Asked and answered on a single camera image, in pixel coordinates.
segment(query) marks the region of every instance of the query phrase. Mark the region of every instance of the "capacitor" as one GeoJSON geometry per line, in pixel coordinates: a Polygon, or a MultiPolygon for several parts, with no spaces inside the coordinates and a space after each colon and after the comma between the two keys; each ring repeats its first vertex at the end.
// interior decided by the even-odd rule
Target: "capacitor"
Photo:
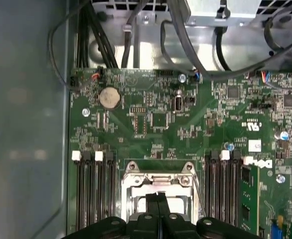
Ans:
{"type": "Polygon", "coordinates": [[[229,151],[234,151],[235,145],[233,143],[225,142],[224,148],[229,151]]]}
{"type": "Polygon", "coordinates": [[[281,140],[284,140],[284,141],[289,140],[289,133],[286,132],[286,131],[282,131],[282,132],[280,133],[280,139],[281,139],[281,140]]]}

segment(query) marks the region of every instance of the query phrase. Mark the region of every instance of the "square chip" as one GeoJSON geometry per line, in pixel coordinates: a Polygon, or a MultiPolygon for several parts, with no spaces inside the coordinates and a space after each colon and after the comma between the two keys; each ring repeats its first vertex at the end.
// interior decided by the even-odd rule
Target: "square chip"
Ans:
{"type": "Polygon", "coordinates": [[[238,86],[228,86],[227,93],[228,99],[238,99],[239,98],[238,86]]]}
{"type": "Polygon", "coordinates": [[[284,107],[292,107],[292,95],[284,95],[284,107]]]}

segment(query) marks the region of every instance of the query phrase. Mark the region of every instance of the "small black chip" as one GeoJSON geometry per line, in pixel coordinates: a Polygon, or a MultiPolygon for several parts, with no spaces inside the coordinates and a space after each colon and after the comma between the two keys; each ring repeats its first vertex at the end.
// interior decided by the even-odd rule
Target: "small black chip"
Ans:
{"type": "Polygon", "coordinates": [[[239,88],[238,86],[228,86],[228,99],[238,99],[239,98],[239,88]]]}
{"type": "Polygon", "coordinates": [[[250,184],[250,178],[250,169],[243,167],[241,171],[241,179],[250,184]]]}
{"type": "Polygon", "coordinates": [[[242,212],[242,217],[245,220],[249,221],[249,218],[250,218],[250,210],[249,210],[249,208],[247,208],[245,205],[242,205],[241,212],[242,212]]]}
{"type": "Polygon", "coordinates": [[[161,159],[161,152],[156,153],[156,159],[161,159]]]}
{"type": "Polygon", "coordinates": [[[292,95],[284,95],[284,107],[292,107],[292,95]]]}

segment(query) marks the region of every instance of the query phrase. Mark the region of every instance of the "blue connector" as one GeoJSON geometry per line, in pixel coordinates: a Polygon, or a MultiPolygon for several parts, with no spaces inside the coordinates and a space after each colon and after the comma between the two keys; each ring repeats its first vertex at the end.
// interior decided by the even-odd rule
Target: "blue connector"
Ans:
{"type": "Polygon", "coordinates": [[[271,225],[271,239],[283,239],[284,234],[277,224],[271,225]]]}

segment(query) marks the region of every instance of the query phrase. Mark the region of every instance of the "screw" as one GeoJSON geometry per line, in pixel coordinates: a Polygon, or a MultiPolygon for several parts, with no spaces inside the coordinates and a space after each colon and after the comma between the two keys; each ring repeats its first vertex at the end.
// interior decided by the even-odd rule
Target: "screw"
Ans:
{"type": "Polygon", "coordinates": [[[170,214],[170,215],[169,215],[169,218],[170,218],[170,219],[177,219],[177,215],[176,215],[176,214],[170,214]]]}
{"type": "Polygon", "coordinates": [[[286,178],[285,178],[285,176],[283,176],[283,175],[281,175],[281,174],[278,174],[278,175],[277,175],[277,178],[276,178],[276,181],[277,181],[278,183],[284,183],[284,182],[286,181],[286,178]]]}
{"type": "Polygon", "coordinates": [[[149,17],[146,15],[146,16],[144,16],[144,18],[143,18],[143,23],[144,24],[148,24],[149,23],[149,17]]]}
{"type": "Polygon", "coordinates": [[[186,184],[186,185],[189,184],[189,178],[188,177],[182,177],[180,181],[181,181],[182,184],[186,184]]]}
{"type": "Polygon", "coordinates": [[[84,117],[88,117],[88,116],[90,116],[90,110],[89,110],[88,108],[84,108],[84,109],[82,109],[82,115],[83,115],[84,117]]]}
{"type": "Polygon", "coordinates": [[[186,77],[185,74],[180,74],[180,75],[178,76],[178,81],[179,81],[180,83],[185,83],[186,80],[187,80],[187,77],[186,77]]]}
{"type": "Polygon", "coordinates": [[[203,223],[206,224],[206,225],[208,225],[208,226],[212,225],[212,222],[210,220],[208,220],[208,219],[205,219],[203,221],[203,223]]]}

